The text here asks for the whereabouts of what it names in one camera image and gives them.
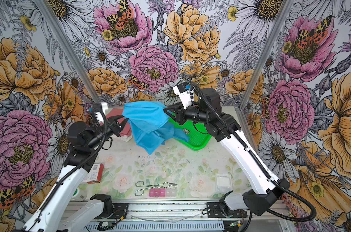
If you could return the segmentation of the blue t-shirt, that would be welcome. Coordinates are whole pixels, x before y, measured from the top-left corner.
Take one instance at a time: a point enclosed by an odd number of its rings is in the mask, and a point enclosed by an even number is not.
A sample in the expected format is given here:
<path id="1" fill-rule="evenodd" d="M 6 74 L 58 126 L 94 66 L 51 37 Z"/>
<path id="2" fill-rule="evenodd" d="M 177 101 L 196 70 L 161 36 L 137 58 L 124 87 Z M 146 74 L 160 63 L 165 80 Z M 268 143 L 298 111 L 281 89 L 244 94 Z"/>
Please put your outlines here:
<path id="1" fill-rule="evenodd" d="M 189 142 L 189 136 L 169 122 L 166 106 L 158 101 L 125 104 L 122 115 L 128 120 L 136 144 L 151 155 L 171 138 Z"/>

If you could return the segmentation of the green plastic basket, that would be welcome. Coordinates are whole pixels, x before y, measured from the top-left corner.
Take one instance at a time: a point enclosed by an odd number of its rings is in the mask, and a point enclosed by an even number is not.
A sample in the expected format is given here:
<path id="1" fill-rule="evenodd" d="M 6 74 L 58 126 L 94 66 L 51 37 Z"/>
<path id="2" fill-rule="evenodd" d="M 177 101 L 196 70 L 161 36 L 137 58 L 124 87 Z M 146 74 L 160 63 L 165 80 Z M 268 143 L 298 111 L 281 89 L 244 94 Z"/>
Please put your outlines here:
<path id="1" fill-rule="evenodd" d="M 198 151 L 206 147 L 212 136 L 210 134 L 206 134 L 206 128 L 202 123 L 193 123 L 191 121 L 187 121 L 184 125 L 179 125 L 178 123 L 174 122 L 172 119 L 169 118 L 169 123 L 174 124 L 176 129 L 180 129 L 183 131 L 184 128 L 190 131 L 189 134 L 184 133 L 188 136 L 189 141 L 183 141 L 180 139 L 176 140 L 181 144 L 185 145 L 189 149 L 193 151 Z"/>

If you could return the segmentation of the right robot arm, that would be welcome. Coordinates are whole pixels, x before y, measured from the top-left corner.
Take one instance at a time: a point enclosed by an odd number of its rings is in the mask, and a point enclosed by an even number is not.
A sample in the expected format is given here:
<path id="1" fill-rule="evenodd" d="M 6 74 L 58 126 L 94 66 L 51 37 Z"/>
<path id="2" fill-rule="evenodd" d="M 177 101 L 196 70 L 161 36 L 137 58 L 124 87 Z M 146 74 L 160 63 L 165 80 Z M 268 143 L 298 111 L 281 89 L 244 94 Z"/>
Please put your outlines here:
<path id="1" fill-rule="evenodd" d="M 187 121 L 201 123 L 207 133 L 232 155 L 247 176 L 251 189 L 244 194 L 229 191 L 220 199 L 220 208 L 224 214 L 237 209 L 248 209 L 261 216 L 284 194 L 276 186 L 280 184 L 288 189 L 287 180 L 274 174 L 256 154 L 247 141 L 236 119 L 221 111 L 219 95 L 214 89 L 203 89 L 204 97 L 199 97 L 198 104 L 193 103 L 195 91 L 189 85 L 173 88 L 181 102 L 169 105 L 164 112 L 179 125 Z"/>

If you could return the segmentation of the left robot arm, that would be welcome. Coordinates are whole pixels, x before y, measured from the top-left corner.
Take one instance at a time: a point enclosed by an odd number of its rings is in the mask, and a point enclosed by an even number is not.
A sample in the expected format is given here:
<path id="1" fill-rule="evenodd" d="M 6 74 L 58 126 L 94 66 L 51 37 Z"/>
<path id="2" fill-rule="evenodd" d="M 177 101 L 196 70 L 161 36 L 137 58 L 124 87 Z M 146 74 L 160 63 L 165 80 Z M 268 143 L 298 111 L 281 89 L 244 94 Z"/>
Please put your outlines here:
<path id="1" fill-rule="evenodd" d="M 106 194 L 95 194 L 76 213 L 65 221 L 62 216 L 80 183 L 93 169 L 93 165 L 104 143 L 112 136 L 120 136 L 127 124 L 122 115 L 103 118 L 103 124 L 90 127 L 79 121 L 73 123 L 68 132 L 70 154 L 60 175 L 46 199 L 25 223 L 22 232 L 79 232 L 96 218 L 113 215 L 112 198 Z"/>

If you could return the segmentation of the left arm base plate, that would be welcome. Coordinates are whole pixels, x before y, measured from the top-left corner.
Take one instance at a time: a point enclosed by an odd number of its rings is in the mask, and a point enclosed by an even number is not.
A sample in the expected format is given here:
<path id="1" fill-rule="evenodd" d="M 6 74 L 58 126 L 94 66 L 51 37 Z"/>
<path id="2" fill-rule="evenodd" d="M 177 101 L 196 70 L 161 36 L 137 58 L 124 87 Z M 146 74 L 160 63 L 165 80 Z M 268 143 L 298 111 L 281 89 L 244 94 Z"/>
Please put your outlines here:
<path id="1" fill-rule="evenodd" d="M 129 209 L 128 203 L 112 203 L 112 211 L 107 216 L 100 216 L 100 219 L 108 219 L 108 220 L 118 220 L 121 218 L 127 218 L 127 213 Z"/>

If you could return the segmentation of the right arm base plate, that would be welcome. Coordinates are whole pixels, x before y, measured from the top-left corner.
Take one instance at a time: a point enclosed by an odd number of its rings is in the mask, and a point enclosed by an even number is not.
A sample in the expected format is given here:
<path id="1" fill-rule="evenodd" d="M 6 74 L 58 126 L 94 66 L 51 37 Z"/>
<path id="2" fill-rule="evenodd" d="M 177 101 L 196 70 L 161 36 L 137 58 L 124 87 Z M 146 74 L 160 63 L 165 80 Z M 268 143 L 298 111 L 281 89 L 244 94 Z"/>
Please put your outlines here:
<path id="1" fill-rule="evenodd" d="M 207 202 L 206 209 L 203 211 L 208 218 L 247 218 L 248 213 L 243 209 L 230 210 L 222 203 Z"/>

